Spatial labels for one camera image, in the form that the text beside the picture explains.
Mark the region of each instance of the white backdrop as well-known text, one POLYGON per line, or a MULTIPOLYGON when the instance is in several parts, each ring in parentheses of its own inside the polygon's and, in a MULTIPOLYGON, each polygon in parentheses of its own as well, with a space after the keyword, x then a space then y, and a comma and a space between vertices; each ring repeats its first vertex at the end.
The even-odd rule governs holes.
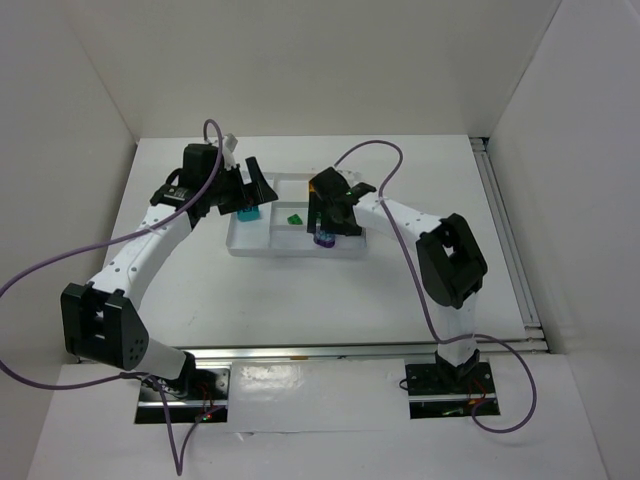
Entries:
POLYGON ((489 144, 611 480, 637 478, 640 0, 564 0, 489 144))
MULTIPOLYGON (((2 282, 37 261, 108 237, 134 142, 50 0, 0 2, 2 282)), ((0 303, 0 358, 55 383, 60 293, 104 252, 37 272, 0 303)), ((0 477, 26 478, 51 395, 0 373, 0 477)))
POLYGON ((559 0, 63 0, 138 137, 488 136, 559 0))

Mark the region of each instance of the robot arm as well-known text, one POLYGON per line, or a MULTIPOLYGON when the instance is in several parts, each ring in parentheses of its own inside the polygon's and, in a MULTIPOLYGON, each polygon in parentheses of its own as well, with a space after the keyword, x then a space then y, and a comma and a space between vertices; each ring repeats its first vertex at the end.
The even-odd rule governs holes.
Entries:
MULTIPOLYGON (((244 182, 233 160, 236 143, 235 138, 225 137, 225 168, 218 170, 210 187, 191 208, 164 226, 130 240, 85 285, 67 286, 61 306, 69 353, 152 374, 177 393, 187 392, 197 382, 196 376, 202 372, 196 371, 193 355, 150 338, 137 310, 165 260, 212 206, 224 215, 277 200, 253 157, 246 160, 251 182, 244 182)), ((211 175, 217 153, 218 147, 213 145, 188 145, 183 167, 153 195, 138 230, 150 229, 193 198, 211 175)))
MULTIPOLYGON (((329 233, 360 235, 369 228, 396 240, 375 188, 365 183, 351 187, 334 168, 310 181, 310 218, 320 217, 329 233)), ((422 285, 430 311, 438 310, 443 337, 475 332, 475 305, 487 263, 466 220, 457 214, 441 218, 384 198, 406 245, 418 256, 422 285)), ((309 222, 314 231, 316 222, 309 222)), ((438 346, 436 361, 443 375, 457 381, 478 362, 473 338, 438 346)))

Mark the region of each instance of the wire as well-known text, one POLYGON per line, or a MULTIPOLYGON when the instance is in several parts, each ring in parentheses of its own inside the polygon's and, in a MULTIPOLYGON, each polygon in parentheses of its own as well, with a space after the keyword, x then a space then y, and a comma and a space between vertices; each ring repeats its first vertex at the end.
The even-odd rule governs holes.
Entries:
POLYGON ((426 298, 424 296, 424 292, 422 291, 422 285, 420 283, 420 277, 418 276, 418 273, 416 272, 416 267, 413 264, 413 260, 411 259, 411 255, 409 254, 409 249, 407 247, 407 244, 404 241, 404 238, 402 237, 402 233, 400 232, 400 229, 398 228, 398 225, 396 224, 395 219, 393 218, 393 215, 391 214, 391 211, 389 210, 389 207, 387 207, 387 204, 386 204, 386 202, 384 200, 384 189, 385 189, 385 187, 391 181, 391 179, 396 174, 396 172, 400 169, 400 167, 402 166, 402 162, 404 161, 404 154, 403 154, 402 150, 400 149, 400 147, 398 145, 396 145, 395 143, 388 142, 386 140, 367 140, 367 141, 359 143, 358 145, 356 145, 356 146, 350 148, 349 150, 347 150, 335 162, 335 164, 333 166, 337 167, 338 165, 340 165, 345 160, 345 158, 347 158, 351 153, 355 152, 356 150, 358 150, 358 149, 360 149, 362 147, 365 147, 367 145, 375 145, 375 144, 386 145, 388 147, 393 148, 396 152, 398 152, 398 163, 396 164, 396 166, 393 168, 393 170, 391 170, 391 172, 385 177, 385 179, 380 184, 380 189, 378 190, 378 198, 380 199, 380 205, 382 206, 382 209, 384 210, 385 215, 389 219, 389 223, 391 224, 391 228, 393 229, 393 233, 395 234, 395 236, 396 236, 396 238, 398 240, 398 243, 400 244, 400 249, 402 250, 402 253, 404 255, 405 261, 407 262, 407 266, 409 267, 409 272, 411 273, 411 278, 413 279, 413 284, 416 287, 416 292, 418 293, 418 298, 420 299, 420 305, 422 306, 422 312, 424 314, 424 318, 425 318, 425 320, 427 322, 427 327, 429 328, 429 332, 431 333, 431 336, 436 341, 436 343, 439 343, 441 345, 448 345, 448 344, 451 344, 451 343, 454 343, 454 342, 459 342, 460 340, 467 340, 467 339, 470 339, 470 338, 482 338, 482 339, 488 340, 490 342, 497 343, 498 345, 506 348, 509 352, 511 352, 518 359, 518 361, 522 365, 522 368, 524 368, 524 371, 527 374, 527 378, 529 379, 529 383, 531 384, 531 393, 532 393, 531 407, 529 408, 529 412, 524 417, 524 419, 522 421, 520 421, 519 423, 517 423, 516 425, 514 425, 512 427, 509 427, 509 428, 499 429, 499 428, 488 427, 488 426, 480 423, 480 421, 478 420, 478 418, 476 416, 478 407, 482 406, 488 400, 485 400, 484 402, 477 403, 473 407, 473 409, 471 410, 471 418, 476 423, 476 425, 478 425, 478 427, 480 427, 482 430, 485 430, 485 431, 491 432, 491 433, 511 433, 511 432, 515 432, 516 430, 519 430, 522 427, 524 427, 529 422, 529 420, 531 420, 531 417, 533 417, 533 414, 535 413, 536 407, 538 405, 538 388, 537 388, 536 382, 535 382, 535 380, 533 378, 533 374, 531 373, 531 370, 529 369, 529 366, 527 365, 527 362, 522 357, 522 355, 520 355, 518 352, 516 352, 515 349, 513 349, 513 347, 511 347, 507 342, 505 342, 503 340, 500 340, 498 338, 492 337, 491 335, 485 335, 483 333, 473 333, 473 334, 466 334, 466 335, 458 335, 456 337, 443 339, 438 335, 438 332, 436 332, 436 329, 433 326, 433 320, 431 318, 431 315, 429 314, 429 307, 427 306, 427 300, 426 300, 426 298))
MULTIPOLYGON (((152 230, 156 230, 158 228, 163 227, 164 225, 166 225, 167 223, 173 221, 175 218, 177 218, 178 216, 182 215, 184 212, 186 212, 189 208, 191 208, 199 199, 200 197, 202 197, 202 195, 204 195, 204 193, 207 191, 207 189, 209 188, 209 186, 211 185, 211 183, 213 182, 213 179, 215 178, 216 174, 218 173, 218 170, 220 169, 220 166, 222 164, 222 131, 220 129, 220 126, 212 119, 208 119, 204 122, 204 140, 207 143, 211 143, 209 141, 209 137, 207 135, 207 129, 209 126, 213 126, 213 128, 216 131, 216 135, 218 137, 218 145, 220 146, 220 148, 218 148, 218 155, 216 156, 216 162, 213 166, 213 169, 211 170, 211 174, 209 175, 209 178, 207 178, 207 181, 204 183, 204 185, 202 185, 202 187, 200 188, 200 190, 198 190, 198 192, 191 198, 191 200, 189 200, 187 203, 185 203, 182 207, 180 207, 179 209, 177 209, 174 213, 172 213, 171 215, 169 215, 168 217, 160 220, 159 222, 151 225, 149 228, 144 229, 144 230, 138 230, 136 232, 133 233, 129 233, 127 235, 123 235, 121 237, 117 237, 117 238, 113 238, 111 240, 107 240, 104 242, 99 242, 99 243, 94 243, 92 245, 87 245, 86 247, 80 247, 80 248, 76 248, 74 250, 69 250, 68 252, 65 253, 61 253, 59 255, 56 255, 54 257, 51 257, 47 260, 43 260, 42 262, 36 263, 35 265, 23 270, 22 272, 14 275, 12 278, 10 278, 3 286, 2 288, 0 288, 0 298, 2 298, 4 296, 5 293, 7 293, 7 291, 16 283, 18 283, 20 280, 22 280, 24 277, 26 277, 27 275, 32 274, 33 272, 36 272, 46 266, 52 265, 56 262, 59 262, 61 260, 67 259, 69 257, 73 257, 75 255, 80 255, 81 253, 85 253, 85 252, 90 252, 92 250, 99 250, 101 248, 105 248, 108 247, 110 245, 116 245, 118 243, 122 243, 122 242, 126 242, 128 240, 132 240, 134 238, 138 238, 141 237, 143 235, 147 235, 149 234, 152 230)), ((151 382, 154 384, 154 386, 156 387, 156 389, 158 390, 158 392, 160 393, 160 397, 162 398, 162 408, 164 409, 164 413, 165 413, 165 420, 167 421, 167 430, 169 432, 169 443, 171 446, 171 451, 173 453, 173 459, 175 462, 175 466, 176 466, 176 473, 178 475, 182 475, 182 469, 183 469, 183 460, 184 460, 184 451, 185 448, 187 446, 187 441, 189 440, 189 437, 191 436, 191 434, 193 433, 193 430, 195 429, 195 427, 198 426, 198 424, 200 423, 200 421, 202 420, 203 417, 200 418, 200 420, 196 420, 196 423, 193 424, 193 426, 189 429, 189 431, 187 432, 187 435, 183 441, 182 444, 182 450, 180 452, 180 457, 178 458, 177 452, 176 452, 176 447, 175 447, 175 440, 173 438, 173 428, 171 426, 171 416, 170 416, 170 412, 169 412, 169 404, 167 403, 167 397, 165 395, 165 391, 164 388, 162 388, 162 386, 160 385, 160 383, 158 382, 158 380, 152 376, 152 375, 147 375, 146 373, 143 372, 121 372, 118 375, 113 375, 110 377, 105 377, 105 378, 101 378, 98 380, 93 380, 90 382, 84 382, 84 383, 76 383, 76 384, 71 384, 71 385, 48 385, 45 383, 40 383, 40 382, 35 382, 33 380, 30 380, 26 377, 23 377, 22 375, 18 374, 17 372, 13 371, 11 368, 9 368, 9 366, 4 363, 2 360, 0 360, 0 371, 2 371, 3 373, 5 373, 6 375, 8 375, 9 377, 13 378, 14 380, 27 385, 29 387, 33 387, 33 388, 39 388, 41 390, 77 390, 80 388, 87 388, 87 387, 93 387, 95 385, 101 385, 103 383, 108 383, 108 382, 113 382, 115 380, 121 380, 121 379, 138 379, 140 381, 142 381, 144 378, 143 377, 147 377, 149 380, 151 380, 151 382)), ((215 407, 213 409, 211 409, 211 412, 215 411, 217 408, 219 407, 215 407)))
MULTIPOLYGON (((207 127, 209 125, 212 125, 215 128, 216 133, 218 135, 218 143, 219 143, 219 145, 222 145, 222 131, 220 130, 220 126, 214 120, 208 119, 208 120, 206 120, 204 122, 205 132, 206 132, 206 129, 207 129, 207 127)), ((221 163, 222 163, 222 148, 219 148, 218 149, 218 155, 216 157, 216 163, 215 163, 215 165, 213 167, 213 170, 211 171, 211 175, 209 175, 209 178, 207 178, 207 181, 204 183, 202 188, 200 190, 198 190, 198 192, 193 196, 193 198, 191 198, 191 200, 189 200, 186 204, 184 204, 182 207, 180 207, 178 210, 173 212, 168 217, 160 220, 158 223, 155 223, 155 224, 151 225, 147 229, 138 230, 136 232, 129 233, 127 235, 123 235, 121 237, 113 238, 111 240, 107 240, 107 241, 104 241, 104 242, 94 243, 93 245, 87 245, 86 247, 80 247, 80 248, 76 248, 74 250, 69 250, 68 252, 61 253, 61 254, 56 255, 54 257, 51 257, 51 258, 49 258, 47 260, 43 260, 42 262, 36 263, 35 265, 23 270, 22 272, 16 274, 12 278, 10 278, 2 286, 2 288, 0 288, 0 298, 2 298, 4 296, 4 294, 7 293, 7 291, 13 285, 18 283, 24 277, 26 277, 27 275, 30 275, 33 272, 36 272, 36 271, 38 271, 38 270, 40 270, 40 269, 42 269, 44 267, 47 267, 49 265, 52 265, 52 264, 54 264, 56 262, 59 262, 59 261, 64 260, 64 259, 67 259, 69 257, 73 257, 75 255, 80 255, 81 253, 91 252, 93 250, 99 250, 101 248, 105 248, 105 247, 108 247, 110 245, 116 245, 118 243, 126 242, 128 240, 132 240, 134 238, 142 237, 143 235, 147 235, 148 233, 150 233, 151 230, 156 230, 156 229, 158 229, 160 227, 163 227, 167 223, 171 222, 172 220, 174 220, 175 218, 177 218, 178 216, 180 216, 184 212, 186 212, 189 208, 191 208, 200 199, 200 197, 202 197, 202 195, 204 195, 204 193, 207 191, 207 189, 211 185, 211 182, 213 182, 214 177, 218 173, 218 170, 220 169, 220 164, 221 163)), ((74 389, 78 389, 78 388, 85 388, 85 387, 92 387, 94 385, 100 385, 102 383, 107 383, 107 382, 111 382, 111 381, 114 381, 114 380, 119 380, 121 378, 134 378, 135 377, 135 376, 132 377, 130 374, 127 374, 127 373, 121 373, 121 374, 115 375, 113 377, 107 377, 107 378, 103 378, 103 379, 100 379, 100 380, 94 380, 92 382, 78 383, 78 384, 75 384, 75 385, 47 385, 47 384, 44 384, 44 383, 34 382, 32 380, 29 380, 28 378, 23 377, 22 375, 19 375, 18 373, 16 373, 13 370, 11 370, 7 366, 7 364, 5 364, 2 360, 0 360, 0 370, 2 372, 4 372, 5 374, 7 374, 8 376, 10 376, 11 378, 13 378, 14 380, 17 380, 20 383, 23 383, 23 384, 28 385, 30 387, 40 388, 42 390, 74 390, 74 389)))
POLYGON ((222 406, 210 408, 204 414, 196 417, 195 422, 193 423, 193 425, 191 425, 191 427, 187 431, 187 434, 184 437, 184 440, 182 441, 182 447, 180 448, 180 456, 178 456, 176 439, 173 435, 173 428, 171 426, 171 412, 169 411, 169 404, 167 403, 167 397, 164 393, 164 389, 162 389, 162 387, 160 386, 158 381, 155 379, 155 377, 151 377, 151 381, 154 383, 154 386, 158 390, 158 393, 160 393, 160 398, 162 399, 162 410, 164 411, 164 419, 167 424, 167 434, 169 436, 169 445, 171 447, 171 455, 173 456, 173 463, 176 467, 176 473, 178 474, 178 476, 181 476, 182 470, 184 468, 184 452, 187 448, 187 442, 189 441, 189 438, 191 438, 191 435, 193 434, 194 430, 200 424, 200 422, 202 422, 202 420, 205 417, 207 417, 208 415, 211 415, 216 410, 221 409, 222 406))

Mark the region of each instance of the purple cable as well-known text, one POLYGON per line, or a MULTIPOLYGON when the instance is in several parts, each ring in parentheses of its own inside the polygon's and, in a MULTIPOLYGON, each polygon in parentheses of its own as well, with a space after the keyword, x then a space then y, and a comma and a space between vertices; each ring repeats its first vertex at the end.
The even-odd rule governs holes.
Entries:
MULTIPOLYGON (((172 213, 171 215, 169 215, 167 218, 160 220, 158 223, 155 223, 154 225, 150 226, 148 229, 145 230, 138 230, 136 232, 133 233, 129 233, 127 235, 123 235, 121 237, 118 238, 113 238, 111 240, 107 240, 105 242, 99 242, 99 243, 94 243, 93 245, 88 245, 86 247, 80 247, 80 248, 76 248, 74 250, 70 250, 68 252, 65 253, 61 253, 60 255, 56 255, 55 257, 51 257, 47 260, 43 260, 40 263, 37 263, 29 268, 27 268, 26 270, 23 270, 22 272, 18 273, 17 275, 15 275, 14 277, 12 277, 11 279, 9 279, 9 281, 7 283, 5 283, 2 288, 0 288, 0 298, 2 298, 4 296, 5 293, 7 293, 7 290, 9 290, 13 285, 15 285, 16 283, 18 283, 20 280, 22 280, 24 277, 26 277, 27 275, 36 272, 38 270, 40 270, 41 268, 44 268, 48 265, 51 265, 53 263, 59 262, 61 260, 64 260, 66 258, 69 257, 73 257, 75 255, 79 255, 81 253, 85 253, 85 252, 90 252, 92 250, 98 250, 100 248, 104 248, 104 247, 108 247, 110 245, 115 245, 118 243, 122 243, 122 242, 126 242, 128 240, 132 240, 134 238, 138 238, 141 237, 143 235, 147 235, 148 233, 150 233, 151 230, 155 230, 157 228, 160 228, 164 225, 166 225, 167 223, 171 222, 172 220, 174 220, 176 217, 178 217, 179 215, 183 214, 185 211, 187 211, 189 208, 191 208, 191 206, 196 203, 200 197, 202 197, 202 195, 204 195, 204 193, 206 192, 207 188, 209 188, 209 186, 211 185, 211 182, 213 182, 213 179, 215 178, 216 174, 218 173, 218 170, 220 169, 220 166, 222 165, 222 131, 220 130, 220 126, 212 119, 208 119, 204 122, 204 140, 205 142, 209 143, 209 137, 207 135, 207 128, 209 127, 209 125, 212 125, 213 128, 216 131, 217 137, 218 137, 218 145, 220 146, 220 148, 218 148, 218 155, 216 157, 216 163, 213 166, 213 170, 211 171, 211 175, 209 175, 209 178, 207 178, 207 181, 204 183, 204 185, 202 186, 202 188, 200 190, 198 190, 198 192, 193 196, 193 198, 191 200, 189 200, 186 204, 184 204, 182 207, 180 207, 178 210, 176 210, 174 213, 172 213)), ((4 363, 2 360, 0 360, 0 371, 4 372, 5 374, 7 374, 9 377, 13 378, 14 380, 27 385, 29 387, 33 387, 33 388, 39 388, 42 390, 77 390, 79 388, 86 388, 86 387, 93 387, 95 385, 100 385, 103 383, 108 383, 108 382, 113 382, 114 380, 121 380, 121 379, 141 379, 141 376, 146 375, 145 373, 142 372, 122 372, 118 375, 113 375, 111 377, 105 377, 105 378, 101 378, 98 380, 93 380, 90 382, 84 382, 84 383, 76 383, 76 384, 72 384, 72 385, 48 385, 45 383, 40 383, 40 382, 34 382, 33 380, 29 380, 26 377, 23 377, 22 375, 14 372, 13 370, 11 370, 9 368, 9 366, 4 363)), ((200 421, 202 421, 202 417, 200 419, 196 419, 196 423, 193 424, 193 426, 189 429, 189 431, 187 432, 187 435, 182 443, 182 450, 180 452, 180 457, 178 458, 177 452, 176 452, 176 445, 175 445, 175 439, 173 437, 173 428, 171 426, 171 417, 169 415, 169 405, 167 403, 167 398, 164 394, 164 389, 160 386, 159 382, 155 379, 155 377, 153 376, 149 376, 149 378, 151 379, 151 381, 153 382, 154 386, 156 387, 156 389, 158 390, 158 392, 160 392, 160 397, 162 398, 162 408, 164 409, 164 414, 165 414, 165 419, 167 421, 167 429, 169 431, 169 443, 171 446, 171 452, 173 453, 173 460, 175 462, 175 466, 176 466, 176 472, 177 474, 180 476, 182 475, 182 468, 183 468, 183 461, 184 461, 184 451, 185 448, 187 446, 187 441, 189 440, 189 437, 191 436, 191 434, 193 433, 195 427, 198 426, 198 424, 200 423, 200 421)), ((217 410, 219 407, 213 408, 210 411, 208 411, 206 413, 206 415, 212 413, 213 411, 217 410)))
POLYGON ((351 153, 353 153, 354 151, 358 150, 359 148, 362 148, 362 147, 367 146, 367 145, 386 145, 388 147, 393 148, 396 152, 398 152, 398 163, 393 168, 393 170, 391 170, 389 175, 387 175, 386 178, 380 184, 380 189, 378 191, 378 198, 380 199, 380 205, 382 206, 382 209, 384 210, 385 215, 389 219, 389 223, 391 224, 391 228, 393 229, 393 232, 395 233, 396 238, 398 239, 398 243, 400 244, 400 248, 402 249, 402 253, 404 255, 404 259, 406 260, 407 266, 409 267, 409 271, 411 272, 411 278, 413 279, 413 284, 415 285, 416 291, 418 292, 418 298, 420 299, 420 305, 422 306, 422 312, 423 312, 424 318, 425 318, 425 320, 427 322, 427 327, 429 328, 429 332, 433 336, 433 339, 437 343, 439 343, 441 345, 448 345, 450 343, 458 342, 460 340, 467 340, 469 338, 474 338, 474 337, 475 338, 483 338, 483 339, 488 340, 490 342, 495 342, 498 345, 501 345, 504 348, 506 348, 509 352, 511 352, 518 359, 518 361, 520 362, 520 364, 524 368, 524 371, 527 374, 529 382, 531 383, 531 393, 532 393, 531 408, 529 408, 529 412, 527 413, 527 415, 518 424, 516 424, 516 425, 514 425, 512 427, 509 427, 509 428, 497 429, 497 428, 487 427, 486 425, 483 425, 482 423, 480 423, 480 421, 478 420, 477 415, 476 415, 477 411, 478 411, 478 408, 481 407, 485 402, 490 401, 490 400, 485 400, 485 402, 477 403, 473 407, 473 409, 471 410, 471 418, 476 423, 476 425, 478 425, 481 429, 483 429, 483 430, 485 430, 487 432, 491 432, 491 433, 511 433, 511 432, 515 432, 516 430, 521 429, 522 427, 524 427, 529 422, 529 420, 531 420, 531 417, 533 417, 533 414, 536 411, 536 407, 538 405, 538 388, 536 387, 536 382, 535 382, 535 380, 533 378, 533 374, 531 373, 531 370, 529 369, 529 366, 527 365, 527 362, 524 360, 522 355, 520 355, 507 342, 505 342, 503 340, 500 340, 498 338, 492 337, 491 335, 485 335, 483 333, 476 333, 476 334, 458 335, 456 337, 443 339, 443 338, 440 338, 440 336, 436 332, 435 327, 433 326, 433 320, 431 319, 431 315, 429 314, 429 307, 427 306, 427 300, 426 300, 426 298, 424 296, 424 292, 422 291, 422 285, 421 285, 421 282, 420 282, 420 277, 418 276, 418 273, 416 272, 416 268, 413 265, 413 260, 411 260, 411 255, 409 254, 409 249, 407 248, 407 244, 405 243, 404 238, 402 237, 402 233, 400 232, 400 229, 398 228, 398 225, 396 224, 396 221, 393 218, 393 215, 391 214, 391 211, 389 210, 389 207, 387 207, 387 205, 386 205, 386 203, 384 201, 384 198, 383 198, 384 197, 384 189, 385 189, 385 187, 387 186, 389 181, 393 178, 393 176, 396 174, 396 172, 400 169, 400 166, 402 165, 402 162, 404 160, 404 154, 402 153, 402 150, 400 149, 400 147, 398 147, 398 145, 396 145, 395 143, 388 142, 386 140, 367 140, 366 142, 359 143, 355 147, 352 147, 349 150, 347 150, 336 161, 336 163, 333 166, 337 167, 351 153))
POLYGON ((150 377, 151 382, 153 383, 154 388, 160 393, 160 398, 162 399, 162 410, 164 411, 164 419, 167 424, 167 434, 169 435, 169 445, 171 446, 171 454, 173 455, 173 463, 176 466, 176 473, 178 476, 182 475, 182 469, 184 468, 184 452, 187 448, 187 442, 191 437, 191 434, 194 432, 196 427, 202 422, 202 419, 207 415, 211 415, 213 412, 220 410, 222 407, 213 407, 207 410, 203 415, 196 417, 196 421, 187 431, 187 434, 182 441, 182 447, 180 448, 180 456, 178 456, 178 449, 176 448, 176 440, 173 436, 173 428, 171 427, 171 412, 169 411, 169 404, 167 403, 167 397, 165 395, 164 389, 154 377, 150 377))
MULTIPOLYGON (((212 119, 208 119, 208 120, 206 120, 204 122, 204 137, 205 137, 205 141, 207 141, 207 142, 209 141, 209 138, 207 137, 207 127, 209 125, 212 125, 213 128, 215 128, 216 134, 218 135, 218 144, 222 145, 222 131, 220 130, 220 126, 212 119)), ((154 225, 152 225, 148 229, 138 230, 136 232, 129 233, 127 235, 123 235, 123 236, 118 237, 118 238, 113 238, 113 239, 107 240, 105 242, 94 243, 93 245, 88 245, 86 247, 76 248, 74 250, 70 250, 68 252, 61 253, 60 255, 56 255, 55 257, 51 257, 51 258, 49 258, 47 260, 43 260, 40 263, 36 263, 35 265, 27 268, 26 270, 23 270, 22 272, 18 273, 14 277, 10 278, 9 281, 7 283, 5 283, 2 286, 2 288, 0 288, 0 298, 2 298, 4 296, 4 294, 7 293, 7 290, 9 290, 13 285, 18 283, 20 280, 22 280, 27 275, 29 275, 29 274, 31 274, 33 272, 36 272, 36 271, 40 270, 41 268, 47 267, 47 266, 49 266, 49 265, 51 265, 53 263, 59 262, 59 261, 64 260, 66 258, 73 257, 75 255, 80 255, 81 253, 90 252, 92 250, 98 250, 100 248, 108 247, 110 245, 115 245, 117 243, 126 242, 128 240, 132 240, 134 238, 138 238, 138 237, 141 237, 143 235, 147 235, 150 230, 155 230, 155 229, 160 228, 160 227, 166 225, 167 223, 171 222, 176 217, 178 217, 179 215, 181 215, 185 211, 187 211, 189 208, 191 208, 191 206, 194 203, 196 203, 200 199, 200 197, 202 197, 202 195, 204 195, 204 192, 207 190, 207 188, 209 188, 209 185, 211 185, 211 182, 213 182, 213 178, 216 176, 216 173, 218 173, 218 170, 220 169, 221 163, 222 163, 222 148, 219 148, 218 149, 218 156, 216 157, 216 163, 215 163, 215 165, 213 167, 213 170, 211 171, 211 175, 209 175, 209 178, 207 178, 207 181, 204 183, 202 188, 198 191, 198 193, 196 193, 193 196, 193 198, 191 200, 189 200, 186 204, 184 204, 182 207, 180 207, 174 213, 169 215, 167 218, 164 218, 163 220, 160 220, 158 223, 155 223, 154 225)), ((7 364, 5 364, 2 360, 0 360, 0 370, 2 372, 4 372, 5 374, 9 375, 14 380, 17 380, 20 383, 28 385, 29 387, 40 388, 40 389, 43 389, 43 390, 74 390, 74 389, 77 389, 77 388, 91 387, 91 386, 94 386, 94 385, 100 385, 102 383, 112 382, 114 380, 119 380, 121 378, 133 378, 133 377, 131 377, 131 375, 133 375, 134 377, 136 375, 138 375, 138 374, 134 375, 134 374, 121 373, 119 375, 114 375, 112 377, 107 377, 107 378, 103 378, 103 379, 100 379, 100 380, 94 380, 92 382, 78 383, 76 385, 47 385, 47 384, 44 384, 44 383, 34 382, 32 380, 29 380, 28 378, 25 378, 25 377, 17 374, 13 370, 11 370, 7 366, 7 364)))

